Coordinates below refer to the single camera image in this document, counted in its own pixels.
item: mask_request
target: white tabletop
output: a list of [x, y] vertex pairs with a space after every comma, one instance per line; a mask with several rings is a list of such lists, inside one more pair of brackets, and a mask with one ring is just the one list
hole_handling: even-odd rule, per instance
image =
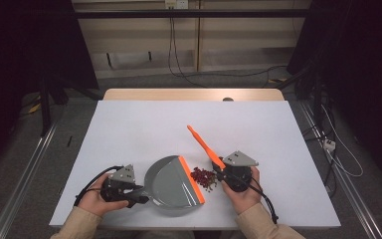
[[[261, 184], [279, 223], [292, 227], [340, 226], [288, 102], [103, 101], [50, 222], [62, 226], [75, 196], [102, 170], [133, 164], [137, 184], [156, 160], [183, 155], [192, 169], [211, 169], [191, 124], [218, 155], [240, 150], [259, 162]], [[100, 227], [112, 229], [236, 229], [236, 216], [222, 187], [206, 203], [166, 210], [148, 202], [108, 213]]]

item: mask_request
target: gray dustpan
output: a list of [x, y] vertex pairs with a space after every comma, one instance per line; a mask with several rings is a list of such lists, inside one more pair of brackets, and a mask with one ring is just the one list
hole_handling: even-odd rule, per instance
[[144, 187], [130, 192], [132, 196], [147, 196], [157, 206], [180, 209], [204, 203], [203, 194], [190, 175], [182, 156], [171, 155], [148, 168]]

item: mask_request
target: sleeve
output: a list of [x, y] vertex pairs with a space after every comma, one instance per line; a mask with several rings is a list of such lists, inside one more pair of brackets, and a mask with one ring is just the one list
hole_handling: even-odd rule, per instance
[[101, 217], [80, 207], [74, 207], [60, 232], [53, 235], [51, 239], [93, 238], [100, 222]]
[[241, 213], [237, 217], [236, 222], [247, 239], [304, 238], [286, 225], [276, 225], [262, 203], [257, 203]]

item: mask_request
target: human arm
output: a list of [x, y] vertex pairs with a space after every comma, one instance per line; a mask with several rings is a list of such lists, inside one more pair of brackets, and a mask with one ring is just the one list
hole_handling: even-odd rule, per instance
[[[260, 181], [260, 173], [256, 167], [251, 167], [251, 172], [254, 178], [251, 185], [258, 188], [257, 182]], [[275, 224], [261, 203], [262, 196], [255, 190], [249, 188], [244, 192], [235, 192], [225, 181], [222, 181], [222, 187], [238, 214], [236, 222], [248, 239], [303, 238], [290, 227]]]
[[105, 202], [99, 193], [107, 174], [101, 176], [68, 216], [60, 232], [52, 239], [93, 238], [102, 217], [109, 211], [124, 208], [128, 201]]

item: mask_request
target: orange handle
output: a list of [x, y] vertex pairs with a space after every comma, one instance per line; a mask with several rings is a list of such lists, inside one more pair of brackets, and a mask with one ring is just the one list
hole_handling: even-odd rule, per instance
[[209, 155], [210, 159], [214, 163], [216, 163], [222, 170], [226, 167], [225, 163], [223, 163], [222, 160], [220, 160], [219, 156], [214, 152], [207, 144], [204, 142], [203, 138], [194, 131], [194, 129], [191, 127], [191, 125], [187, 125], [188, 129], [191, 131], [192, 135], [195, 137], [195, 139], [200, 143], [200, 145], [206, 150], [207, 155]]

